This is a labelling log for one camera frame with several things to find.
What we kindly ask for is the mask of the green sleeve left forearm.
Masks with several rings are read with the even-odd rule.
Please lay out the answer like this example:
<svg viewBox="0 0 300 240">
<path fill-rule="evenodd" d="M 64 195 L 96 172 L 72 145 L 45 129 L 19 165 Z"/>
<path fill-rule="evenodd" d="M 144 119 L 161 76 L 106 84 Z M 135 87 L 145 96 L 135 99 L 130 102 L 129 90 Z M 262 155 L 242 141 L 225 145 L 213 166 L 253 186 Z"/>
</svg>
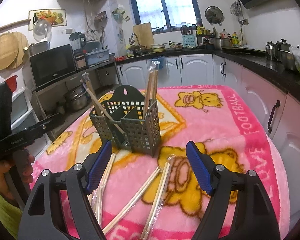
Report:
<svg viewBox="0 0 300 240">
<path fill-rule="evenodd" d="M 21 209 L 7 202 L 0 194 L 0 225 L 7 231 L 5 237 L 0 233 L 2 239 L 17 239 L 21 216 Z"/>
</svg>

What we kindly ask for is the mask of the person's left hand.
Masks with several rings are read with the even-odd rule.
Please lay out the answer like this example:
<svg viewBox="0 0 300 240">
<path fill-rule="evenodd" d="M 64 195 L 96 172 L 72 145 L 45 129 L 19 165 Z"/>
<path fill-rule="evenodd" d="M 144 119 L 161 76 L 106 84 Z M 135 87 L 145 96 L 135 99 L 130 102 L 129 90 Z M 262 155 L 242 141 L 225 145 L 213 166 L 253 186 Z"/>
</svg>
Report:
<svg viewBox="0 0 300 240">
<path fill-rule="evenodd" d="M 12 154 L 12 158 L 0 161 L 0 194 L 8 202 L 26 203 L 33 182 L 32 164 L 35 157 L 27 149 Z"/>
</svg>

